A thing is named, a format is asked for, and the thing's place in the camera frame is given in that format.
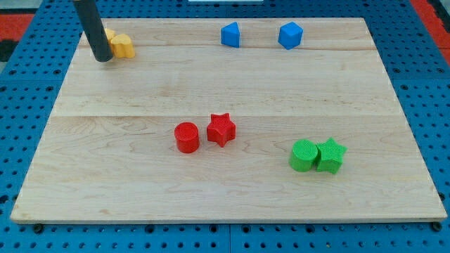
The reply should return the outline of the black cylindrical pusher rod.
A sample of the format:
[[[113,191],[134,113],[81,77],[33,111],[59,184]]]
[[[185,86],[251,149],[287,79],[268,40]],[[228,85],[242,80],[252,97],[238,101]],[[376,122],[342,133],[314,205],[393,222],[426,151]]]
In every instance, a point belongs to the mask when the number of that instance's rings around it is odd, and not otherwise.
[[[72,2],[94,58],[98,62],[108,62],[113,58],[113,53],[96,2],[94,0],[73,0]]]

